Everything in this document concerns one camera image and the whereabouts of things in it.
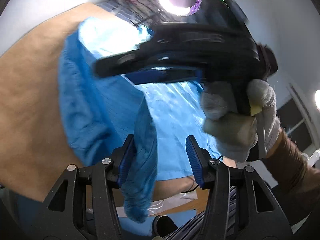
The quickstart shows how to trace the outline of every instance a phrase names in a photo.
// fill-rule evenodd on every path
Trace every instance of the cable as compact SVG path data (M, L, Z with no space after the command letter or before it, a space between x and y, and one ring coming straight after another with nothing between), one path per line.
M194 189L189 190L189 191L185 191L185 192L180 192L180 194L190 193L192 191L195 191L198 187L199 187L199 184Z
M141 24L141 23L143 23L143 22L147 21L148 19L151 19L152 17L155 17L155 16L156 16L156 14L157 14L157 13L155 13L155 14L153 14L153 15L151 15L151 16L148 16L148 17L146 17L146 18L142 19L140 22L135 23L133 26L135 26L135 27L136 27L137 25L139 25L139 24Z

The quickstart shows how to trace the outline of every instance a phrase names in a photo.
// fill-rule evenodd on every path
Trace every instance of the blue cloth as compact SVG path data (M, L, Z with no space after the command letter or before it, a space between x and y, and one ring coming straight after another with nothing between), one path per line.
M97 58L136 49L149 38L146 29L112 25L95 18L80 24L66 41L59 62L59 104L68 143L86 166L120 147L134 134L137 158L121 190L127 216L143 222L154 182L192 175L185 139L219 157L212 136L202 132L202 88L195 82L134 86L127 78L97 79L90 66Z

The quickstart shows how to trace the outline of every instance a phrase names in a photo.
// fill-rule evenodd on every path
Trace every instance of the white glove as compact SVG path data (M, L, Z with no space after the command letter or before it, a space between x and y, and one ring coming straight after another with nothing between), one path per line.
M203 129L215 137L216 148L221 155L244 162L258 141L257 121L254 117L230 113L235 111L235 105L226 96L226 89L221 84L215 82L202 93L201 107L206 115ZM276 117L276 94L268 83L252 80L247 87L247 95L251 105L262 107L268 152L280 132L280 121Z

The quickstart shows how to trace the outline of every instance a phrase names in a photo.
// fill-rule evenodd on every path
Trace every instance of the blue clamp pad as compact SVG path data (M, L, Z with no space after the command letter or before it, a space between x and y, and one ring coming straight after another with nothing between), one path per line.
M119 187L126 181L133 158L137 155L133 134L129 134L122 147L113 150L110 158L113 161L112 175Z
M215 174L209 169L209 161L211 160L209 152L199 147L193 135L186 138L186 151L196 183L202 189L209 189L215 181Z

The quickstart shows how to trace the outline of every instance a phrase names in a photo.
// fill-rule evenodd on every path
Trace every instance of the plastic sheet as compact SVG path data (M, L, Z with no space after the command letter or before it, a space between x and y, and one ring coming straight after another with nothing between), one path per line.
M189 193L177 194L175 196L172 196L164 200L153 201L151 202L151 205L148 208L148 216L154 216L161 212L167 211L169 209L186 204L190 201L196 200L197 198L198 198L197 193L194 190ZM123 207L117 207L116 209L119 217L127 217L126 214L124 213Z

